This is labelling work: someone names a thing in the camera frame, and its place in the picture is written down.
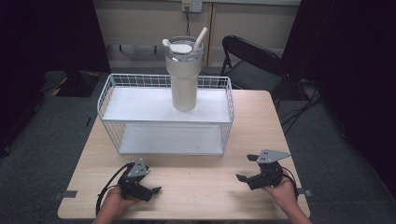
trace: black cable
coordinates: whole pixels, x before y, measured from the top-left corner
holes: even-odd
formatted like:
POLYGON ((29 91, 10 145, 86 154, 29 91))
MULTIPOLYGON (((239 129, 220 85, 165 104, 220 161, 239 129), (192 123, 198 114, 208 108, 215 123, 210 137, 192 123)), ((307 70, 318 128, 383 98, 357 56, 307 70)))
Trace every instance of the black cable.
POLYGON ((186 19, 187 19, 187 31, 186 31, 186 35, 187 35, 187 36, 190 36, 190 19, 189 19, 190 8, 189 8, 189 7, 184 7, 184 10, 186 11, 186 19))
POLYGON ((294 189, 294 194, 295 194, 296 200, 297 200, 299 193, 298 193, 298 190, 297 190, 296 179, 294 178, 293 173, 288 168, 282 166, 282 169, 287 170, 289 172, 289 174, 291 175, 291 177, 292 177, 291 178, 290 176, 283 174, 283 176, 285 176, 288 180, 291 181, 291 184, 293 185, 293 189, 294 189))
POLYGON ((321 100, 321 98, 318 98, 314 103, 311 103, 312 100, 314 99, 315 93, 316 93, 317 91, 318 91, 318 84, 316 85, 316 87, 315 87, 315 89, 314 89, 314 92, 312 93, 312 95, 311 95, 311 97, 309 98, 308 102, 307 102, 301 109, 292 110, 292 111, 295 111, 295 113, 294 113, 290 118, 288 118, 287 120, 285 120, 285 121, 282 122, 281 126, 284 126, 284 125, 287 124, 289 121, 291 121, 292 119, 294 119, 294 121, 291 123, 291 125, 289 126, 289 128, 284 132, 285 135, 289 132, 290 128, 291 128, 291 127, 293 126, 293 124, 297 121, 297 119, 298 119, 307 109, 309 109, 309 108, 311 108, 312 106, 316 105, 316 104, 321 100))
POLYGON ((111 178, 110 180, 107 182, 107 184, 105 185, 105 187, 102 189, 102 191, 100 192, 100 194, 98 194, 98 200, 96 201, 96 215, 98 215, 99 210, 100 210, 100 205, 102 204, 102 200, 103 197, 105 196, 105 193, 108 189, 114 187, 109 187, 109 185, 111 184, 111 182, 113 181, 113 179, 121 172, 121 170, 123 170, 125 167, 129 167, 129 166, 134 166, 134 162, 130 162, 130 163, 126 163, 125 165, 123 165, 111 178))
POLYGON ((304 108, 303 111, 299 112, 298 115, 295 117, 294 121, 291 123, 291 125, 289 126, 289 128, 285 131, 285 135, 288 134, 290 128, 293 126, 293 124, 297 121, 297 119, 310 107, 314 106, 315 104, 317 104, 319 101, 321 101, 321 98, 317 99, 314 103, 312 103, 312 105, 307 106, 304 108))

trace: black office chair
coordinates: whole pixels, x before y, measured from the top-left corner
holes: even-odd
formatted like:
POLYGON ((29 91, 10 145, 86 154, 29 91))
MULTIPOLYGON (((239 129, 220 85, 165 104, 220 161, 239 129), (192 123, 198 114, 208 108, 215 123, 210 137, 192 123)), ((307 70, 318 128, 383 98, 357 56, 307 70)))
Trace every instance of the black office chair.
POLYGON ((236 35, 225 36, 222 46, 225 59, 221 75, 230 78, 233 89, 269 91, 277 110, 289 81, 280 58, 271 50, 236 35), (232 66, 230 54, 241 61, 232 66))

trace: white wire basket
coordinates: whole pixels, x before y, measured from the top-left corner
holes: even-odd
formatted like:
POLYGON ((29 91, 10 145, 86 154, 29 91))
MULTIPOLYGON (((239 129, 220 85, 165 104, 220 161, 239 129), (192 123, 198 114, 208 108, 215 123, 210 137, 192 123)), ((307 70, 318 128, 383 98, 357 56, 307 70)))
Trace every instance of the white wire basket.
POLYGON ((111 74, 97 111, 120 154, 222 155, 233 125, 227 77, 198 77, 197 105, 173 107, 170 76, 111 74))

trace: wooden table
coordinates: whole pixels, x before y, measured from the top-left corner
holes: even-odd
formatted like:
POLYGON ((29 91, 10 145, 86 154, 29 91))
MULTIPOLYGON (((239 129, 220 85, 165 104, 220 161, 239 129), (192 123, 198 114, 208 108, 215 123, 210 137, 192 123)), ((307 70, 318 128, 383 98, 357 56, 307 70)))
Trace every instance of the wooden table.
MULTIPOLYGON (((141 184, 149 189, 163 188, 148 203, 129 208, 120 219, 287 218, 265 191, 250 190, 235 177, 259 173, 259 166, 248 161, 247 154, 260 154, 264 148, 289 151, 271 96, 267 91, 233 91, 233 98, 233 127, 223 156, 121 156, 97 119, 67 188, 76 190, 77 196, 63 198, 59 217, 94 219, 97 195, 111 176, 125 163, 143 159, 150 169, 141 184)), ((279 163, 293 172, 300 187, 292 157, 279 163)), ((309 216, 304 195, 299 196, 299 205, 309 216)))

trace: electrical outlet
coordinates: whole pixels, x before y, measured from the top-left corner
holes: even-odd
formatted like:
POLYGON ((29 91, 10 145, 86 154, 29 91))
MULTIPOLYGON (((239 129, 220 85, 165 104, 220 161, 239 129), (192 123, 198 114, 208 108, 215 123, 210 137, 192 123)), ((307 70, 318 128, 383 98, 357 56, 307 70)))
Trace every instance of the electrical outlet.
POLYGON ((202 2, 191 3, 192 12, 202 12, 202 2))
POLYGON ((181 1, 181 11, 186 11, 186 8, 189 9, 189 12, 192 12, 191 1, 181 1))
POLYGON ((202 12, 202 2, 181 1, 181 11, 186 11, 186 8, 189 9, 189 12, 202 12))

